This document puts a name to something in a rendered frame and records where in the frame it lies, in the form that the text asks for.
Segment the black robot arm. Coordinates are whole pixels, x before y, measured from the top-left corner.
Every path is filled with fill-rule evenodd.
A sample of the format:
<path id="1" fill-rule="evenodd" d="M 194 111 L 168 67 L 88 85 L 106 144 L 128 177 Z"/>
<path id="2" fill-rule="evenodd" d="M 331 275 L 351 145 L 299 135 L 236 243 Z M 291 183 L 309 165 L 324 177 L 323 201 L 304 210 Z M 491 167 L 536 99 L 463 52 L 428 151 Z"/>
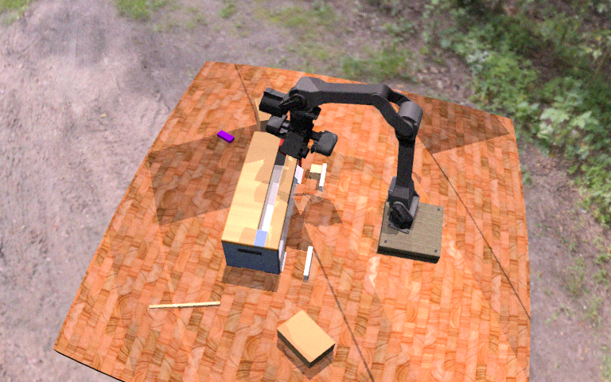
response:
<path id="1" fill-rule="evenodd" d="M 399 106 L 398 113 L 389 102 Z M 414 189 L 412 167 L 415 139 L 422 121 L 422 108 L 405 94 L 393 91 L 383 83 L 328 83 L 321 78 L 304 76 L 287 94 L 266 88 L 259 110 L 279 118 L 289 112 L 290 122 L 294 127 L 306 128 L 313 120 L 317 121 L 322 110 L 319 106 L 324 103 L 373 105 L 393 126 L 399 142 L 399 152 L 397 177 L 392 177 L 388 187 L 387 202 L 392 208 L 388 227 L 409 234 L 420 198 Z M 299 134 L 289 127 L 280 150 L 301 160 L 309 153 L 308 143 L 307 134 Z"/>

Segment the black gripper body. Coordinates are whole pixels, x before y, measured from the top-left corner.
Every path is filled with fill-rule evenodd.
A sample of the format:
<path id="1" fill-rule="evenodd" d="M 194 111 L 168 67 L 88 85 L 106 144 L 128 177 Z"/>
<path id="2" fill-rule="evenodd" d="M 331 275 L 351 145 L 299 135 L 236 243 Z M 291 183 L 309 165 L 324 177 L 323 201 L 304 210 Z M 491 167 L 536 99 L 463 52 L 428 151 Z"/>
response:
<path id="1" fill-rule="evenodd" d="M 289 127 L 291 127 L 299 134 L 307 134 L 309 139 L 314 141 L 313 145 L 316 146 L 316 151 L 319 154 L 323 154 L 327 157 L 331 155 L 333 149 L 335 148 L 338 142 L 338 137 L 336 134 L 327 130 L 325 130 L 324 132 L 313 131 L 313 122 L 306 128 L 296 128 L 291 124 L 291 122 L 284 123 L 285 119 L 287 119 L 287 115 L 283 115 L 282 118 L 279 118 L 275 115 L 271 115 L 265 126 L 267 133 L 273 135 L 280 134 L 281 136 L 284 136 L 284 134 L 287 133 Z"/>

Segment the purple rectangular block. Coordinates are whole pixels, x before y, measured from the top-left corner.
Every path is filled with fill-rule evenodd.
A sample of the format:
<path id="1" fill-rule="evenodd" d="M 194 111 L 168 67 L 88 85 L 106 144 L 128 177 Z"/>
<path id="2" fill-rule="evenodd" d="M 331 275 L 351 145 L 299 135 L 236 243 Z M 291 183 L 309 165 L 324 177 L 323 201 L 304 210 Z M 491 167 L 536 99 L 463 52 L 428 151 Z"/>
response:
<path id="1" fill-rule="evenodd" d="M 222 138 L 224 141 L 229 142 L 230 144 L 232 141 L 234 141 L 234 137 L 228 133 L 225 133 L 224 131 L 217 133 L 217 137 Z"/>

